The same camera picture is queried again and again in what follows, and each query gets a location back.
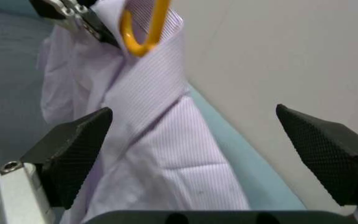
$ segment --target plastic hanger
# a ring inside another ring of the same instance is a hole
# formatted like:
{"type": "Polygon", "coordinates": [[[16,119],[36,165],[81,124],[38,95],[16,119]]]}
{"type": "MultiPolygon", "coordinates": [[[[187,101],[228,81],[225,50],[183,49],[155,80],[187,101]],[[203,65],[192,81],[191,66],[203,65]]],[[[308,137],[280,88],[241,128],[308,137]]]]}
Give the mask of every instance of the plastic hanger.
{"type": "Polygon", "coordinates": [[[129,52],[142,57],[158,44],[170,3],[171,0],[156,0],[151,18],[149,34],[143,44],[139,44],[133,34],[131,13],[128,10],[124,11],[121,20],[121,35],[129,52]]]}

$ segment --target textured rubber pad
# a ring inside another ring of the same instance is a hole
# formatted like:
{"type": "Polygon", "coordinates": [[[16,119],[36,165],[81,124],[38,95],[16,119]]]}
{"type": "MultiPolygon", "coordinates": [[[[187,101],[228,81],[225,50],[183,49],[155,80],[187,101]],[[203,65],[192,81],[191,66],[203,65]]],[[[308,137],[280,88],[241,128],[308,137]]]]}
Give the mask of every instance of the textured rubber pad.
{"type": "Polygon", "coordinates": [[[53,207],[69,209],[103,144],[112,111],[103,108],[53,128],[24,156],[32,163],[53,207]]]}
{"type": "Polygon", "coordinates": [[[334,200],[339,205],[358,204],[358,134],[283,105],[276,113],[302,162],[334,200]]]}

